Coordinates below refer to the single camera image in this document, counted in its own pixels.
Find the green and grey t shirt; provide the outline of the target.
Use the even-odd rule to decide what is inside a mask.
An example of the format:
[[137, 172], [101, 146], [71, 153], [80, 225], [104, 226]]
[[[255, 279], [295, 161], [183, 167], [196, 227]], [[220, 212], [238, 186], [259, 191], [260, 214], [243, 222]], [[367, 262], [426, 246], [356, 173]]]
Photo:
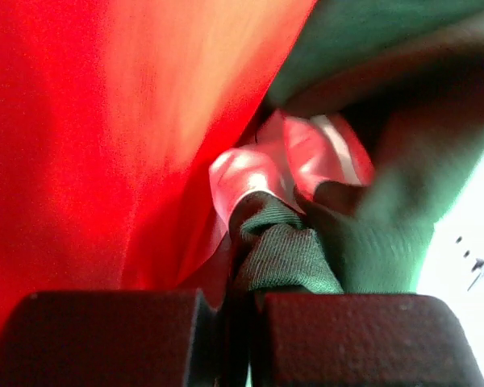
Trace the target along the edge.
[[411, 293], [484, 154], [484, 1], [319, 1], [211, 168], [232, 290]]

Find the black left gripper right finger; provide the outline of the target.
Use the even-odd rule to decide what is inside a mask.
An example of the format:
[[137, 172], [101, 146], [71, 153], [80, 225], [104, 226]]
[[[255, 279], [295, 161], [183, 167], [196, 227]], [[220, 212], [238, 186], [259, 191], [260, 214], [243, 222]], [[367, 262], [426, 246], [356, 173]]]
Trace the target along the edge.
[[484, 386], [438, 298], [269, 293], [254, 322], [255, 386]]

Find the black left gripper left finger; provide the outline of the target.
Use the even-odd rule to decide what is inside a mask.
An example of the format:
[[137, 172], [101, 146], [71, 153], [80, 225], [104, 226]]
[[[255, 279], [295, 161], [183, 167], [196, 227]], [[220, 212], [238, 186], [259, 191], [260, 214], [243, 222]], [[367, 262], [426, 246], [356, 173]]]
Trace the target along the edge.
[[212, 386], [217, 336], [197, 290], [34, 293], [0, 334], [0, 386]]

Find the red t shirt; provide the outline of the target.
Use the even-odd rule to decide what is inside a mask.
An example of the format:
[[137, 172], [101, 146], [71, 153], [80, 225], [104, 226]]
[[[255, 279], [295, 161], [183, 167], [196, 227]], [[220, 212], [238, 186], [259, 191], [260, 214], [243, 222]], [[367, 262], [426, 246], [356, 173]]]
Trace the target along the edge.
[[222, 238], [208, 169], [311, 1], [0, 1], [0, 330], [42, 289], [171, 289]]

